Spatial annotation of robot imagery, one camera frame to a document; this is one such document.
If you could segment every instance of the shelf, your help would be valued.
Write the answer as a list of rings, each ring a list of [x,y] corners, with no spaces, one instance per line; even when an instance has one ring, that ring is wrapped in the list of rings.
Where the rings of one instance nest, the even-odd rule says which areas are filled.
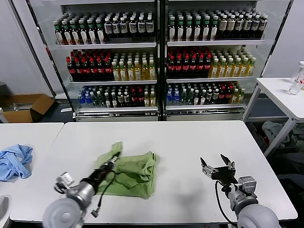
[[[113,43],[113,44],[88,44],[88,45],[57,45],[62,50],[72,49],[110,49],[110,48],[154,48],[156,42],[150,43]]]
[[[108,82],[70,82],[76,86],[107,86],[107,85],[141,85],[141,84],[156,84],[157,80],[143,80],[143,81],[108,81]]]
[[[166,111],[192,111],[192,110],[222,110],[222,109],[245,109],[244,104],[204,104],[204,105],[177,105],[166,106]]]
[[[45,5],[154,2],[154,0],[41,0]]]
[[[78,113],[140,113],[140,112],[157,112],[157,106],[154,107],[123,107],[123,108],[80,108]]]
[[[260,45],[264,43],[273,43],[274,40],[247,39],[247,40],[206,40],[206,41],[174,41],[168,42],[168,47],[179,46],[217,46],[217,45]]]
[[[251,79],[253,79],[253,77],[183,78],[183,79],[167,79],[167,83],[225,82],[225,81],[246,81]]]

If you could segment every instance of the black cable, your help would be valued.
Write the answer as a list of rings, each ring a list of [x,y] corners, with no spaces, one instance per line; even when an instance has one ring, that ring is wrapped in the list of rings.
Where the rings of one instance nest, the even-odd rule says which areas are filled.
[[[224,218],[225,218],[231,225],[233,225],[233,226],[235,226],[235,227],[238,227],[238,225],[237,225],[236,223],[231,222],[231,221],[227,218],[227,216],[225,215],[225,213],[224,213],[224,211],[223,211],[223,209],[222,209],[222,207],[221,207],[221,205],[220,205],[219,194],[218,194],[218,183],[219,183],[219,181],[217,180],[217,181],[215,182],[215,194],[216,194],[216,196],[217,196],[217,201],[218,201],[219,210],[220,210],[220,212],[222,212],[222,215],[224,216]]]

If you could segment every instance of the white table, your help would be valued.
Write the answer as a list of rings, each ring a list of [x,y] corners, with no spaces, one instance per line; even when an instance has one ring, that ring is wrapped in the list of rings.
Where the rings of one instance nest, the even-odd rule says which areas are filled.
[[[37,167],[40,175],[33,176],[24,189],[27,197],[20,196],[14,202],[10,218],[41,222],[47,206],[60,197],[53,189],[56,177],[68,171],[78,183],[92,172],[97,157],[118,141],[123,141],[123,156],[150,150],[160,156],[156,191],[144,200],[105,196],[98,218],[90,214],[99,200],[94,196],[86,224],[226,223],[217,205],[215,181],[201,172],[200,164],[202,156],[213,167],[225,165],[221,153],[236,162],[237,178],[252,175],[257,180],[261,204],[271,208],[280,220],[297,218],[242,121],[67,123]],[[236,221],[229,200],[221,191],[219,195],[225,213]]]
[[[264,92],[289,118],[279,134],[269,145],[264,155],[268,156],[271,151],[277,148],[282,140],[289,134],[296,123],[304,122],[304,91],[297,95],[288,94],[291,86],[290,78],[257,78],[256,88],[244,112],[242,120],[247,121],[260,92]]]
[[[23,193],[26,183],[37,175],[37,165],[44,159],[51,144],[59,134],[63,123],[1,123],[0,124],[0,150],[21,144],[30,146],[32,151],[32,162],[29,165],[32,175],[26,179],[20,177],[6,182],[0,181],[0,195],[9,198],[9,207],[3,218],[0,219],[0,228],[7,227],[10,223],[10,212],[12,203],[16,196],[26,197]]]

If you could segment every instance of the white wall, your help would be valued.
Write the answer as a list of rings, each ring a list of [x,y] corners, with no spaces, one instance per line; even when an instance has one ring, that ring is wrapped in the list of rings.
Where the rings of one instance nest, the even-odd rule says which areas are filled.
[[[52,96],[7,0],[0,1],[0,22],[0,81],[12,94]]]
[[[304,1],[294,0],[263,77],[291,77],[304,61]]]

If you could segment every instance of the table leg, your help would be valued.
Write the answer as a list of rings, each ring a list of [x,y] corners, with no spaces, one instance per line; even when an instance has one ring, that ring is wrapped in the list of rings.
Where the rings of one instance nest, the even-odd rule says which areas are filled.
[[[247,119],[248,119],[248,117],[249,117],[249,115],[251,113],[251,110],[252,110],[252,108],[253,108],[253,106],[254,106],[254,104],[256,102],[256,99],[258,98],[258,96],[260,94],[260,92],[261,92],[261,89],[258,86],[258,84],[256,84],[255,90],[253,91],[253,94],[252,94],[252,96],[250,98],[250,101],[249,101],[249,103],[247,105],[247,108],[246,108],[246,110],[245,110],[245,112],[243,114],[243,117],[242,117],[242,121],[243,122],[246,123],[246,121],[247,121]]]
[[[288,121],[285,123],[283,128],[280,130],[279,134],[275,137],[273,142],[269,145],[267,150],[265,151],[264,155],[267,157],[271,151],[275,148],[277,148],[282,140],[289,134],[289,132],[293,129],[295,124],[298,122],[298,120],[295,120],[294,118],[289,118]]]

